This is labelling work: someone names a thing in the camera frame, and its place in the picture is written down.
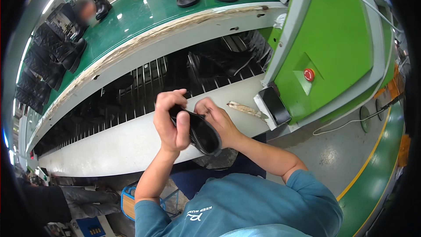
red button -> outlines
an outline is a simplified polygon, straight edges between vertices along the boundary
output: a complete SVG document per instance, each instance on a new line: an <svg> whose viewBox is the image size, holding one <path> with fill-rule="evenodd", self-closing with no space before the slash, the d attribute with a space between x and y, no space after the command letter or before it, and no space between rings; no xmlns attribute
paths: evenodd
<svg viewBox="0 0 421 237"><path fill-rule="evenodd" d="M304 70L304 78L306 78L307 81L313 82L314 80L314 71L312 69L305 69Z"/></svg>

dark jeans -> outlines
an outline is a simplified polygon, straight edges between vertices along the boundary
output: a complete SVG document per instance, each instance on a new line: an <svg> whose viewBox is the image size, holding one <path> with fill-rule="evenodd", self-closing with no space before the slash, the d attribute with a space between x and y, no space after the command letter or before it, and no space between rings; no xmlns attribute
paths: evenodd
<svg viewBox="0 0 421 237"><path fill-rule="evenodd" d="M266 143L266 134L255 136L254 139ZM175 164L170 177L181 192L188 199L192 199L208 178L223 178L231 173L244 173L266 178L266 171L240 152L232 166L225 170L207 169L189 160Z"/></svg>
<svg viewBox="0 0 421 237"><path fill-rule="evenodd" d="M72 219L94 218L121 211L119 196L105 191L84 190L79 187L61 187Z"/></svg>

